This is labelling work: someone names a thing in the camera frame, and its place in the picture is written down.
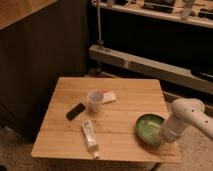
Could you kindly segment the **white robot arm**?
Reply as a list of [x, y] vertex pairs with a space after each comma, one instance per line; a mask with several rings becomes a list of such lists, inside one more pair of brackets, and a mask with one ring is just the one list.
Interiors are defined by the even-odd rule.
[[194, 98], [179, 98], [171, 104], [172, 114], [162, 124], [162, 135], [166, 142], [178, 140], [184, 130], [194, 126], [213, 141], [213, 118], [207, 116], [204, 103]]

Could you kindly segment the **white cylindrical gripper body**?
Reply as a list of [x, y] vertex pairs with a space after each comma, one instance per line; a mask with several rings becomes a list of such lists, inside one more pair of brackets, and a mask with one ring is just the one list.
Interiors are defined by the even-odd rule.
[[165, 141], [173, 143], [181, 137], [184, 131], [184, 123], [175, 116], [170, 116], [162, 124], [161, 131]]

